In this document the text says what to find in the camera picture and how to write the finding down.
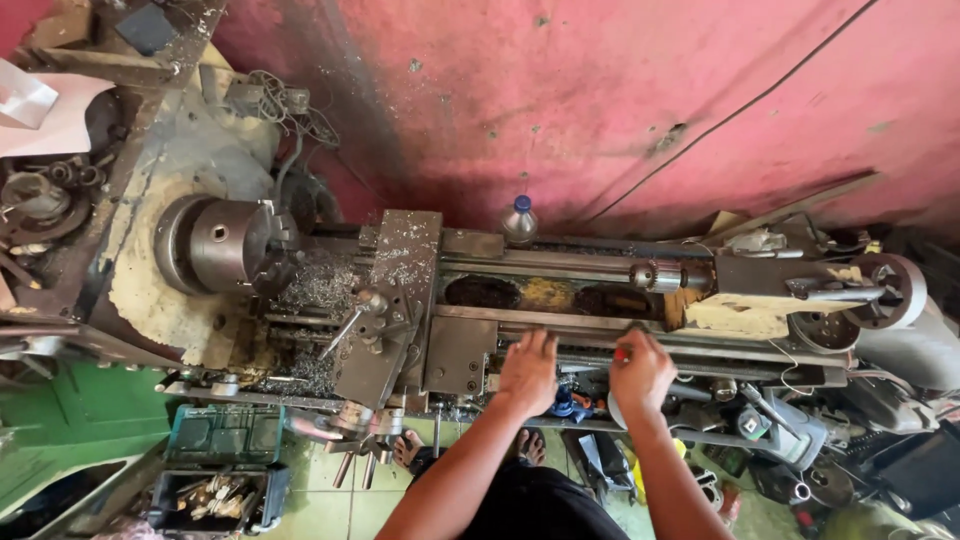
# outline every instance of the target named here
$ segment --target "yellow object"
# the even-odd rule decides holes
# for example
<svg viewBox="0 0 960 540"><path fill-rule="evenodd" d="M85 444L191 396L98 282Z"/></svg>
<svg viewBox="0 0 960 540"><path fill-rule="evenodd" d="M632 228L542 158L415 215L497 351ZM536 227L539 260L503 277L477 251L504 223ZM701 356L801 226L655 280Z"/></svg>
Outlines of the yellow object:
<svg viewBox="0 0 960 540"><path fill-rule="evenodd" d="M677 455L680 456L680 459L686 457L686 445L684 441L680 439L673 439L673 446L677 449ZM643 488L643 475L640 473L640 461L639 459L634 461L634 482L636 483L636 493L637 500L640 504L647 504L647 492Z"/></svg>

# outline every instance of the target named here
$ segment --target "white paper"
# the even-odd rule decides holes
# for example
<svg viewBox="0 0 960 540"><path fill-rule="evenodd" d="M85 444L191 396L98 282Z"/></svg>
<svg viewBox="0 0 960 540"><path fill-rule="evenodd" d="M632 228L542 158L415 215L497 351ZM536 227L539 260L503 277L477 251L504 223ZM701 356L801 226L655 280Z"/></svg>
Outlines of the white paper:
<svg viewBox="0 0 960 540"><path fill-rule="evenodd" d="M38 130L0 127L0 158L79 154L90 151L84 113L93 98L115 85L73 73L36 73L39 81L60 94Z"/></svg>

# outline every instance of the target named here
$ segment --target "toolbox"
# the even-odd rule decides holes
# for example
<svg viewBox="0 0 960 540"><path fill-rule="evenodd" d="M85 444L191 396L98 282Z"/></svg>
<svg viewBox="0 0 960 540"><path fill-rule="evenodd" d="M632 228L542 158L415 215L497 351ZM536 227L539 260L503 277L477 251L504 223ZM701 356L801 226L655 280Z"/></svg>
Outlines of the toolbox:
<svg viewBox="0 0 960 540"><path fill-rule="evenodd" d="M147 521L167 537L256 535L283 513L279 405L181 405Z"/></svg>

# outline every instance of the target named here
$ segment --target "person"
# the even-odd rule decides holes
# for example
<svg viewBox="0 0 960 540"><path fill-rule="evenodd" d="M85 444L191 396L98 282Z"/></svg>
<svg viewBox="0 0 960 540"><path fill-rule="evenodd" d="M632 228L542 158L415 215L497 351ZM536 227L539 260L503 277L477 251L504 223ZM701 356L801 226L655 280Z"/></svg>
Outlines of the person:
<svg viewBox="0 0 960 540"><path fill-rule="evenodd" d="M643 471L647 503L659 540L731 540L703 491L677 455L660 412L677 368L660 343L641 331L617 341L626 357L610 369L613 396ZM522 430L542 414L557 390L557 339L529 331L507 353L500 389L473 426L438 459L406 431L397 460L415 474L378 540L454 538L627 538L582 487L563 473L539 467L545 449ZM521 451L504 459L512 443Z"/></svg>

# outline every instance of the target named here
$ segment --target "plastic bottle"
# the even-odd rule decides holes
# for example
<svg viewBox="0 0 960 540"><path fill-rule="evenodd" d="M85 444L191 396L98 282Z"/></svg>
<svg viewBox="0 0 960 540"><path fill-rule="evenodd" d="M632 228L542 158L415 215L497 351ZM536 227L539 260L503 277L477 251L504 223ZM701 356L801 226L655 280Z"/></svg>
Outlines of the plastic bottle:
<svg viewBox="0 0 960 540"><path fill-rule="evenodd" d="M537 237L537 216L530 209L530 197L519 195L500 215L500 230L507 243L522 246Z"/></svg>

